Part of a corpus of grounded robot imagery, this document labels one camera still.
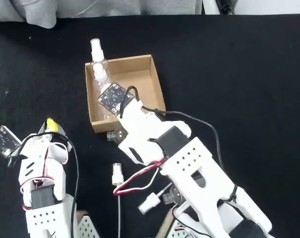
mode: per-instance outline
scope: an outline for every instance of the circuit board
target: circuit board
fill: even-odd
[[[20,145],[21,141],[6,126],[0,126],[0,153],[5,158],[8,158]]]
[[[117,83],[112,83],[99,97],[98,101],[109,112],[117,116],[120,113],[120,103],[125,93],[125,89]],[[128,93],[123,108],[134,98],[131,93]]]

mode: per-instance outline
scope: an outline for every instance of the cardboard box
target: cardboard box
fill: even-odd
[[[111,59],[108,61],[108,70],[111,80],[122,87],[135,86],[143,105],[165,110],[159,78],[151,55]],[[90,63],[85,64],[85,71],[89,118],[94,131],[99,133],[120,129],[121,125],[117,118],[106,120],[99,118],[98,107],[93,98],[93,74]]]

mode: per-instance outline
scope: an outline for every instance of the white robotic arm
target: white robotic arm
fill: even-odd
[[[6,158],[11,155],[9,166],[22,157],[18,179],[30,238],[99,238],[89,216],[77,223],[74,198],[65,192],[63,165],[68,162],[71,144],[52,119],[23,141],[0,127],[0,152]]]
[[[122,93],[120,89],[114,83],[101,95],[100,102],[114,112],[128,132],[119,145],[123,152],[137,164],[148,165],[165,159],[160,166],[161,174],[171,179],[197,213],[200,224],[210,237],[230,238],[217,210],[219,200],[236,207],[247,220],[253,221],[255,227],[260,227],[262,237],[269,236],[272,229],[270,220],[248,194],[230,180],[203,143],[197,137],[189,139],[191,130],[187,124],[183,121],[161,121],[154,113],[143,112],[142,102],[138,98],[131,99],[131,95],[128,102],[122,100],[129,94]],[[118,102],[125,103],[123,111]],[[195,172],[205,179],[205,187],[195,182],[192,177]]]

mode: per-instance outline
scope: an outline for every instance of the white pump head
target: white pump head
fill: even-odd
[[[107,80],[108,75],[105,69],[102,67],[102,64],[100,63],[94,64],[93,70],[94,70],[95,79],[98,82],[105,82]]]
[[[91,44],[91,56],[94,62],[101,62],[105,59],[104,51],[101,49],[100,40],[92,39]]]

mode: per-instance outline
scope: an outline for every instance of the black table surface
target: black table surface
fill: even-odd
[[[126,178],[140,166],[89,123],[84,63],[92,38],[108,59],[152,54],[167,109],[213,124],[227,173],[271,219],[272,234],[300,237],[300,15],[65,19],[52,30],[0,23],[0,125],[20,138],[46,117],[64,127],[79,156],[78,209],[110,238],[117,234],[111,164],[121,162]],[[216,153],[209,128],[167,118],[187,122]],[[27,237],[19,166],[6,164],[0,156],[0,238]],[[65,170],[73,194],[74,160]],[[137,206],[167,183],[158,176],[151,189],[122,196],[122,237],[155,236],[170,207],[143,216]]]

